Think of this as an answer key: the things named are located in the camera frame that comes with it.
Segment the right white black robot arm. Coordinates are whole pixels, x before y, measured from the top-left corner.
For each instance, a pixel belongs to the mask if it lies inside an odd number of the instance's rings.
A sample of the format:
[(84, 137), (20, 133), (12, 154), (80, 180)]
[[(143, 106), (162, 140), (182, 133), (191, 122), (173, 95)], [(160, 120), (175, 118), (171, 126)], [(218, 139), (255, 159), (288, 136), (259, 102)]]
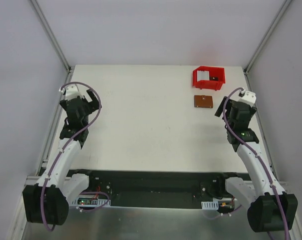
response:
[(256, 108), (241, 101), (224, 97), (215, 116), (225, 122), (227, 140), (244, 163), (253, 188), (239, 177), (229, 177), (216, 184), (221, 197), (233, 195), (247, 211), (254, 232), (291, 230), (298, 201), (278, 182), (268, 162), (263, 158), (259, 140), (249, 123)]

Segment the red plastic bin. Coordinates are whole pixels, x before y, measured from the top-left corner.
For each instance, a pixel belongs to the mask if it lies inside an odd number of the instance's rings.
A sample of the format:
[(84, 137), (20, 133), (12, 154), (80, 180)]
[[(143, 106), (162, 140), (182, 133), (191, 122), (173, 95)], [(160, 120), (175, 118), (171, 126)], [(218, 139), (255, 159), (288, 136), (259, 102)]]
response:
[(224, 84), (224, 68), (200, 66), (192, 73), (192, 86), (194, 88), (219, 91)]

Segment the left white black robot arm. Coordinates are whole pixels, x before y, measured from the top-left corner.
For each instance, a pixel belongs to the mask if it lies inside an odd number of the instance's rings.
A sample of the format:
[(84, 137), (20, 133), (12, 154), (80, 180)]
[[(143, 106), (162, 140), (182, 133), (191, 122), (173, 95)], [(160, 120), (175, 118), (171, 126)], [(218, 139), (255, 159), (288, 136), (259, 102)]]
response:
[(96, 182), (87, 175), (77, 173), (69, 181), (65, 178), (77, 154), (82, 150), (92, 125), (89, 115), (100, 113), (101, 101), (93, 89), (87, 89), (88, 101), (76, 85), (63, 87), (65, 99), (60, 101), (67, 118), (59, 137), (56, 153), (50, 158), (46, 170), (34, 185), (23, 190), (26, 219), (45, 227), (61, 226), (69, 212), (70, 203), (82, 191), (92, 194)]

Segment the brown leather card holder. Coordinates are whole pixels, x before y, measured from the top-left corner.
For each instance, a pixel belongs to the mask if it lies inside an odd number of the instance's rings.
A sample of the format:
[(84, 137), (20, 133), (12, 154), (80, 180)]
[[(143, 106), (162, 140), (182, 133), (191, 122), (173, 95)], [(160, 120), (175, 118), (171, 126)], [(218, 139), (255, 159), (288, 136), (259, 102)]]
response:
[(194, 96), (194, 107), (195, 108), (213, 108), (213, 98), (208, 95), (195, 95)]

